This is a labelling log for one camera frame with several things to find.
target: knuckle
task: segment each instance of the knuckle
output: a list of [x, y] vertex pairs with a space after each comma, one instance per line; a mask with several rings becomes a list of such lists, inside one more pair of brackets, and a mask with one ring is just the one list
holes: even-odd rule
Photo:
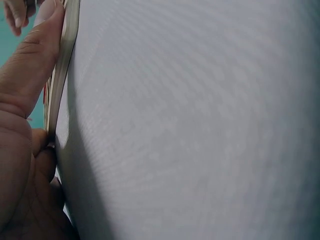
[[17, 49], [18, 54], [33, 54], [41, 63], [55, 63], [58, 59], [59, 51], [56, 47], [42, 41], [39, 30], [32, 30], [22, 41]]

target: white fabric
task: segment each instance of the white fabric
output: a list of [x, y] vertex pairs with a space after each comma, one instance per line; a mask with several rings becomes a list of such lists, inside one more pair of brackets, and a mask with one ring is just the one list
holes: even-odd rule
[[320, 239], [319, 10], [82, 0], [57, 128], [82, 239]]

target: teal background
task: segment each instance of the teal background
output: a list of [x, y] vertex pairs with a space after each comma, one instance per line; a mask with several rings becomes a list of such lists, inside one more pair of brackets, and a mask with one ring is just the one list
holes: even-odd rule
[[[3, 6], [2, 6], [2, 3], [0, 2], [0, 66], [2, 66], [7, 61], [7, 59], [16, 50], [18, 44], [32, 29], [34, 25], [35, 17], [33, 16], [29, 20], [30, 20], [30, 23], [27, 27], [25, 27], [22, 30], [22, 35], [20, 37], [14, 36], [13, 33], [10, 31], [8, 24], [6, 23]], [[31, 119], [29, 120], [29, 123], [32, 128], [44, 127], [43, 93], [41, 93], [39, 100], [29, 118]]]

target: hand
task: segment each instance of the hand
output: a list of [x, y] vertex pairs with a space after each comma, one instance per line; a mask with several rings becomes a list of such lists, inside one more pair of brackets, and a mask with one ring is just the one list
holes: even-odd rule
[[[37, 0], [40, 6], [44, 0]], [[11, 31], [20, 36], [21, 28], [29, 24], [29, 18], [36, 13], [36, 0], [3, 0], [4, 15]]]
[[59, 0], [46, 0], [16, 52], [0, 68], [0, 240], [78, 239], [63, 212], [56, 157], [44, 130], [29, 126], [55, 66], [64, 20]]

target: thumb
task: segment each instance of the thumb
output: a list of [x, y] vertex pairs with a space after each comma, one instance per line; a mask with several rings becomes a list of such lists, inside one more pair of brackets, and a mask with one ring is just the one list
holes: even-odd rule
[[35, 27], [0, 68], [0, 110], [26, 118], [57, 62], [64, 21], [59, 0], [41, 5]]

